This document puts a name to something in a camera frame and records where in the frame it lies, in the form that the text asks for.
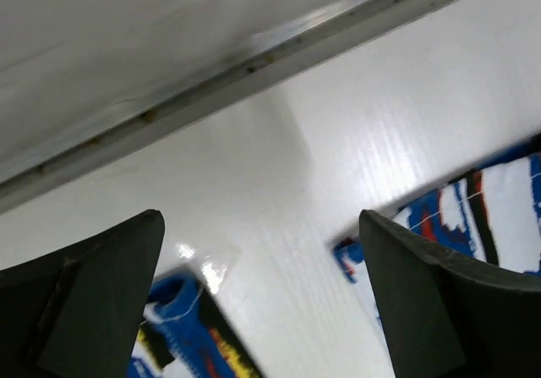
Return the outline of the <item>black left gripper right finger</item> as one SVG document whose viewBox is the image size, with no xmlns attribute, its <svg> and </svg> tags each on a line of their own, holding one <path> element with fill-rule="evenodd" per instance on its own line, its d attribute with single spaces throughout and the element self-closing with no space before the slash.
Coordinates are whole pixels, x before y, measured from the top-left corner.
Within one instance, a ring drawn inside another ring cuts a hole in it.
<svg viewBox="0 0 541 378">
<path fill-rule="evenodd" d="M 359 237 L 397 377 L 538 377 L 540 278 L 419 236 L 372 210 Z"/>
</svg>

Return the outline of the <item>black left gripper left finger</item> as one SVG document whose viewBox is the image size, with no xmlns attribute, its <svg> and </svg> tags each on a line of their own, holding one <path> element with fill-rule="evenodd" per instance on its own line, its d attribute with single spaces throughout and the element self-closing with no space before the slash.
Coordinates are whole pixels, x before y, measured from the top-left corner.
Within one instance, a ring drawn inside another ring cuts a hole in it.
<svg viewBox="0 0 541 378">
<path fill-rule="evenodd" d="M 3 377 L 124 377 L 164 239 L 147 210 L 1 271 Z"/>
</svg>

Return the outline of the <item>blue red white patterned trousers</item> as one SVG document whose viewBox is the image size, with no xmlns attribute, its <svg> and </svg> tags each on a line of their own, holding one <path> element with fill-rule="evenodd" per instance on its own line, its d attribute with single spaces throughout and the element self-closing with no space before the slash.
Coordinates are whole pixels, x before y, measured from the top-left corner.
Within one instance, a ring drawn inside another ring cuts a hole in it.
<svg viewBox="0 0 541 378">
<path fill-rule="evenodd" d="M 477 260 L 539 274 L 539 137 L 405 204 L 394 221 Z M 204 283 L 177 271 L 150 289 L 127 374 L 259 377 L 261 370 Z"/>
</svg>

